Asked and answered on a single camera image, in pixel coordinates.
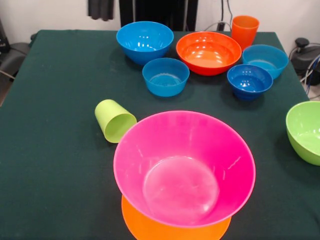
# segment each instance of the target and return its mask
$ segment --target lime green cup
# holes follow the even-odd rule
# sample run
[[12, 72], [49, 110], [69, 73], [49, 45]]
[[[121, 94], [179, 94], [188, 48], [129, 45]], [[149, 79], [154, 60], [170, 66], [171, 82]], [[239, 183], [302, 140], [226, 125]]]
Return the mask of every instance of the lime green cup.
[[293, 106], [285, 123], [296, 153], [306, 162], [320, 166], [320, 101], [305, 101]]
[[117, 102], [106, 99], [95, 107], [94, 115], [105, 139], [119, 143], [123, 135], [137, 123], [137, 119]]

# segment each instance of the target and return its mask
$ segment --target orange cup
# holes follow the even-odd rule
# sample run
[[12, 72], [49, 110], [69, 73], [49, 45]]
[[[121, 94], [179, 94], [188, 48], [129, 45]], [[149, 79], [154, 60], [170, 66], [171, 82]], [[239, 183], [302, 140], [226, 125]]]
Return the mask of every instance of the orange cup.
[[231, 37], [237, 41], [242, 51], [252, 45], [259, 27], [253, 16], [236, 16], [232, 21]]
[[219, 240], [227, 231], [231, 217], [211, 226], [178, 228], [156, 222], [136, 210], [122, 196], [122, 214], [129, 231], [138, 240]]

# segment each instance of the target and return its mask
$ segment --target light blue bowl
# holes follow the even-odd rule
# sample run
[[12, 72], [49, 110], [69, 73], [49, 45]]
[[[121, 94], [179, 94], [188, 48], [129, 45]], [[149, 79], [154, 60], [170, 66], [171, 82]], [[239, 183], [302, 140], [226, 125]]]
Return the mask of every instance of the light blue bowl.
[[190, 71], [182, 61], [158, 58], [148, 62], [142, 69], [146, 87], [160, 97], [172, 97], [185, 88]]
[[279, 77], [289, 63], [285, 52], [269, 45], [252, 45], [242, 54], [243, 64], [255, 65], [271, 74], [273, 79]]
[[245, 101], [258, 98], [274, 83], [271, 75], [259, 66], [240, 64], [227, 73], [234, 95]]
[[137, 21], [123, 26], [116, 34], [125, 55], [139, 65], [162, 58], [168, 51], [174, 33], [153, 21]]

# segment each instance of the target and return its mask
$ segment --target orange bowl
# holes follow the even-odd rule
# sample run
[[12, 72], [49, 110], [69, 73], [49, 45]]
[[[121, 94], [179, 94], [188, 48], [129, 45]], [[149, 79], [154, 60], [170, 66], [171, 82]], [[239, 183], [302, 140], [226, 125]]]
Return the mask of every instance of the orange bowl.
[[191, 71], [204, 76], [226, 72], [242, 54], [235, 40], [213, 31], [198, 31], [183, 36], [176, 44], [176, 52]]
[[122, 196], [122, 215], [132, 235], [138, 240], [219, 240], [226, 233], [231, 217], [200, 228], [179, 228], [156, 222], [136, 210]]

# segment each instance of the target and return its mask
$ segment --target bowl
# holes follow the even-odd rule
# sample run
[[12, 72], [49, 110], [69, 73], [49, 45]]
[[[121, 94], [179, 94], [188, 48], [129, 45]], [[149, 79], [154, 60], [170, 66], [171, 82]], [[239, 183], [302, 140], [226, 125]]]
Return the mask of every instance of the bowl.
[[273, 79], [279, 77], [289, 63], [284, 51], [263, 44], [247, 47], [242, 54], [244, 64], [251, 64], [263, 68], [271, 74]]
[[320, 166], [320, 101], [305, 101], [293, 106], [285, 123], [296, 153], [306, 162]]
[[147, 88], [160, 97], [181, 93], [189, 74], [189, 68], [182, 61], [166, 57], [148, 62], [142, 70]]
[[217, 224], [179, 228], [154, 221], [136, 210], [124, 196], [121, 201], [124, 222], [132, 235], [139, 240], [220, 240], [228, 230], [231, 217]]
[[250, 149], [235, 130], [183, 110], [151, 115], [129, 129], [115, 150], [113, 171], [135, 209], [179, 228], [231, 217], [249, 199], [256, 178]]
[[227, 73], [228, 81], [234, 95], [251, 101], [271, 88], [274, 83], [271, 75], [261, 67], [240, 64], [232, 67]]
[[174, 33], [158, 22], [136, 21], [120, 28], [116, 40], [125, 55], [136, 64], [145, 65], [166, 54], [174, 40]]
[[240, 45], [231, 37], [212, 31], [193, 32], [176, 44], [181, 60], [196, 74], [213, 76], [226, 72], [241, 57]]

